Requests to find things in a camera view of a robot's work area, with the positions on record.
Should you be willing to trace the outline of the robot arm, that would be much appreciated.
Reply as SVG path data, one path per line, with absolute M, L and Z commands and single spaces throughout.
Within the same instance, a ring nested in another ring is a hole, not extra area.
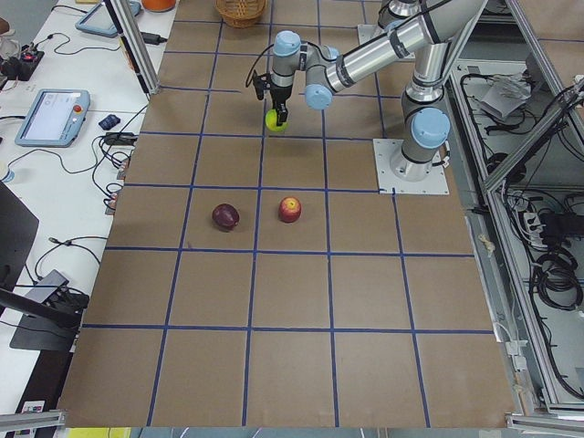
M 277 33 L 270 48 L 270 71 L 252 76 L 257 98 L 272 99 L 266 126 L 271 131 L 285 129 L 297 72 L 306 76 L 307 105 L 325 110 L 343 89 L 414 56 L 412 78 L 401 98 L 406 137 L 390 157 L 390 169 L 403 181 L 423 181 L 451 129 L 439 105 L 443 83 L 484 8 L 483 1 L 385 1 L 373 36 L 345 54 L 290 30 Z

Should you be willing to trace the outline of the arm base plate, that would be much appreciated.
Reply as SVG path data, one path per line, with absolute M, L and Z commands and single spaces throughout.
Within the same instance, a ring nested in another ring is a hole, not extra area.
M 409 162 L 402 154 L 401 139 L 374 139 L 373 155 L 378 192 L 382 194 L 449 195 L 445 169 L 450 147 L 446 141 L 430 162 Z
M 392 28 L 392 25 L 387 25 L 386 27 L 381 27 L 379 25 L 367 25 L 359 24 L 357 26 L 359 45 L 364 45 L 365 43 L 371 41 L 373 38 L 378 37 L 384 33 L 387 33 Z

